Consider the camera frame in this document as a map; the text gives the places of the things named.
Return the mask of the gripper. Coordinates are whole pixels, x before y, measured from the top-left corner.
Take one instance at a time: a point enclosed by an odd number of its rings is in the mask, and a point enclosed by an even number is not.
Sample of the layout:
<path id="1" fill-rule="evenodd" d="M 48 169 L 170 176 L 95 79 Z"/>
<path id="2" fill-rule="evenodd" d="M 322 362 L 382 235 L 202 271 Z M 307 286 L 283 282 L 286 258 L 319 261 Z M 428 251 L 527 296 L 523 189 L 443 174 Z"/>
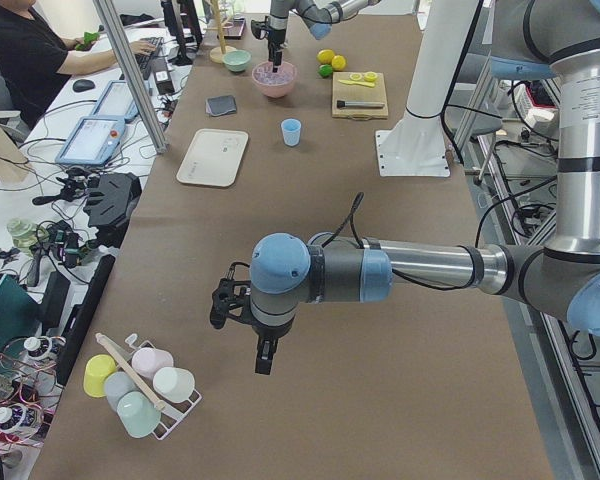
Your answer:
<path id="1" fill-rule="evenodd" d="M 288 325 L 269 326 L 257 323 L 253 330 L 258 336 L 255 373 L 270 375 L 278 341 L 288 333 Z"/>
<path id="2" fill-rule="evenodd" d="M 272 72 L 277 73 L 282 63 L 282 45 L 286 40 L 286 29 L 270 28 L 268 33 L 268 44 L 272 50 Z"/>

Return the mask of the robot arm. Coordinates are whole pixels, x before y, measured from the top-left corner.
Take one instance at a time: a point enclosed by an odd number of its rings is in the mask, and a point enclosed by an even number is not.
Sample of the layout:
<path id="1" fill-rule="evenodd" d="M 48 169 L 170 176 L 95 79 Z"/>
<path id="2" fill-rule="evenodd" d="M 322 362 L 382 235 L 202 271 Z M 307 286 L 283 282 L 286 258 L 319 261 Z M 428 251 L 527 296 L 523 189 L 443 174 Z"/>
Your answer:
<path id="1" fill-rule="evenodd" d="M 268 235 L 250 267 L 257 373 L 270 373 L 299 304 L 380 301 L 394 278 L 502 295 L 600 336 L 600 1 L 500 1 L 494 13 L 493 66 L 561 83 L 553 236 L 541 246 L 436 247 Z"/>
<path id="2" fill-rule="evenodd" d="M 271 1 L 269 14 L 264 20 L 264 32 L 267 39 L 268 60 L 273 71 L 277 72 L 282 64 L 282 47 L 286 41 L 289 14 L 299 16 L 315 39 L 324 38 L 331 26 L 348 21 L 361 10 L 379 4 L 378 0 L 330 1 L 319 7 L 314 1 Z"/>

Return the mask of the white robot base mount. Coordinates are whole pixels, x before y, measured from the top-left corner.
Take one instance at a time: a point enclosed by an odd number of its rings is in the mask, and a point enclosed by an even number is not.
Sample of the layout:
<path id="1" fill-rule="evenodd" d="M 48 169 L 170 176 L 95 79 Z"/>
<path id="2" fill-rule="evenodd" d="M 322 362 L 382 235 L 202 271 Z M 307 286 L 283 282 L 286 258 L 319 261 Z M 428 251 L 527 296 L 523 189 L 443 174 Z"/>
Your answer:
<path id="1" fill-rule="evenodd" d="M 376 132 L 376 155 L 383 177 L 450 175 L 442 128 L 443 108 L 470 30 L 479 20 L 480 1 L 433 1 L 427 17 L 405 113 L 390 130 Z"/>

